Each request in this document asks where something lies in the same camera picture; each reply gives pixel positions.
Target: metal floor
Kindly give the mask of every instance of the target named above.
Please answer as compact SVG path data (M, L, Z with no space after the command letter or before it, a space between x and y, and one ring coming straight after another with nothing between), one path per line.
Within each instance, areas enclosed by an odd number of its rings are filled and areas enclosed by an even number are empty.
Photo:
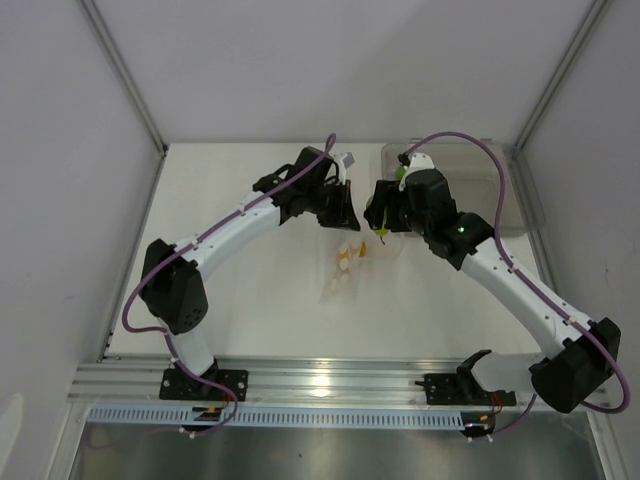
M88 424L71 479L604 478L581 413L534 413L494 443L467 444L457 432L259 427L196 440L168 432L120 442L148 429ZM96 449L113 441L114 448Z

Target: wall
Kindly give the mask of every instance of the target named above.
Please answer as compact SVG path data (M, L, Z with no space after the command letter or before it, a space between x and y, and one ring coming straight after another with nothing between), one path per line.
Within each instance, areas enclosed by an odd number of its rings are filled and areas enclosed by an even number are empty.
M97 0L168 142L515 140L592 0Z
M526 149L547 217L561 291L621 327L620 363L636 394L613 418L630 478L639 478L640 3L613 2ZM615 381L611 390L618 392Z
M0 404L27 408L3 478L39 479L157 161L74 2L2 2L0 62Z

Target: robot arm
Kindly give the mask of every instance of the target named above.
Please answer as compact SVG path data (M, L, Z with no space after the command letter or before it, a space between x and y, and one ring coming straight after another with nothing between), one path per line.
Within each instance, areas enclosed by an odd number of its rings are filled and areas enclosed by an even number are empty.
M474 213L458 212L445 177L427 155L414 153L400 181L380 180L365 219L373 230L415 232L430 250L489 290L522 323L540 346L539 355L481 351L465 361L484 391L535 391L560 412L572 411L612 374L593 344L571 326L589 330L616 358L620 330L608 318L595 323L543 283L533 280L506 249L493 228ZM569 313L565 320L531 285Z
M163 268L141 291L140 297L152 315L171 336L173 347L183 364L201 376L214 365L201 323L208 310L204 284L222 262L254 238L275 229L304 212L316 215L326 228L360 230L351 202L346 168L353 163L350 154L327 156L308 174L284 190L266 197L245 212L250 202L286 181L315 161L319 150L306 147L294 165L284 165L262 177L253 191L238 205L241 215L198 242L199 234L186 237L174 245L158 239L146 252L142 277L164 259L193 243L190 251ZM333 176L327 175L335 168Z

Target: perforated metal strip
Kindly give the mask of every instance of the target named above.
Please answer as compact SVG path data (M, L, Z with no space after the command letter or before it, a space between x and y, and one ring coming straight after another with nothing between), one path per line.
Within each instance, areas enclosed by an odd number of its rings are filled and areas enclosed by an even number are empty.
M153 425L212 425L198 421L201 413L184 406L100 404L89 422ZM229 415L223 412L223 418ZM353 410L317 408L240 407L229 426L290 428L370 428L401 430L462 430L459 412L428 410Z

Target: white table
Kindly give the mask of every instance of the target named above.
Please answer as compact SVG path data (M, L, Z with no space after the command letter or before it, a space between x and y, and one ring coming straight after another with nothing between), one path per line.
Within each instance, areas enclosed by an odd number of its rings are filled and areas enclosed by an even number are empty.
M304 144L171 145L137 253L127 295L140 278L146 246L202 232L244 198L261 176L293 163ZM337 144L361 210L379 175L382 144ZM366 222L361 220L363 232ZM340 239L311 214L289 220L228 259L206 284L208 341L216 355L338 358L464 358L483 348L533 352L537 345L481 286L407 237L393 261L370 262L356 299L320 303L325 268ZM509 248L536 271L527 236ZM141 300L131 322L155 325ZM110 355L166 353L160 334L134 335L118 324Z

